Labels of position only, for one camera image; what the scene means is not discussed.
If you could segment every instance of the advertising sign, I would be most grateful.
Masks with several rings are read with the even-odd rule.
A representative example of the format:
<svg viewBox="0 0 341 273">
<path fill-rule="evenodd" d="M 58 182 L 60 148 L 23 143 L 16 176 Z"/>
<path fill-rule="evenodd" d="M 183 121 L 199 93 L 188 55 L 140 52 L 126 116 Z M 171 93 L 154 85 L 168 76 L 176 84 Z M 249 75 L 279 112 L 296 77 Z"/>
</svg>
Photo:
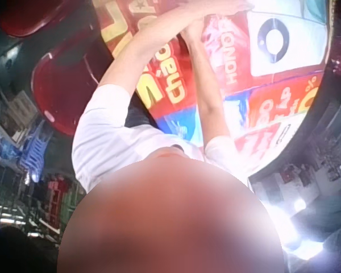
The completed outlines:
<svg viewBox="0 0 341 273">
<path fill-rule="evenodd" d="M 93 0 L 102 37 L 115 58 L 136 32 L 177 2 Z M 251 2 L 255 8 L 248 12 L 208 16 L 203 33 L 226 120 L 249 174 L 281 153 L 275 147 L 284 124 L 291 123 L 293 130 L 301 124 L 321 84 L 328 43 L 326 1 Z M 137 93 L 162 131 L 202 146 L 184 41 L 174 37 L 159 50 L 144 68 Z M 279 147 L 285 146 L 283 140 Z"/>
</svg>

